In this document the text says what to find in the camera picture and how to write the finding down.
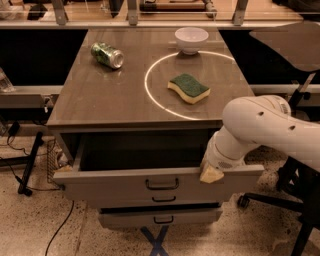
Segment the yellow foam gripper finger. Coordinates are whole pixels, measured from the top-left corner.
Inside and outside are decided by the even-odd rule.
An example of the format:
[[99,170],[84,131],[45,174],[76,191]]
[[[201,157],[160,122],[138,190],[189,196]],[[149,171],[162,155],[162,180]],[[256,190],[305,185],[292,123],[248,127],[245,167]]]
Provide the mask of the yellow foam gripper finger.
[[215,169],[207,161],[203,161],[200,165],[200,181],[204,183],[214,183],[224,177],[224,173]]

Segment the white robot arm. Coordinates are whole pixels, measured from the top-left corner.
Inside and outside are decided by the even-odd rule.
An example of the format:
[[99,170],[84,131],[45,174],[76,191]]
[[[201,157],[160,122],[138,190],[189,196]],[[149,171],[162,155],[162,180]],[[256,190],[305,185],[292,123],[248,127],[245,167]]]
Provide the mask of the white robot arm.
[[200,165],[202,182],[222,179],[261,145],[320,171],[320,124],[292,117],[284,99],[275,95],[236,98],[225,106],[222,122],[207,144]]

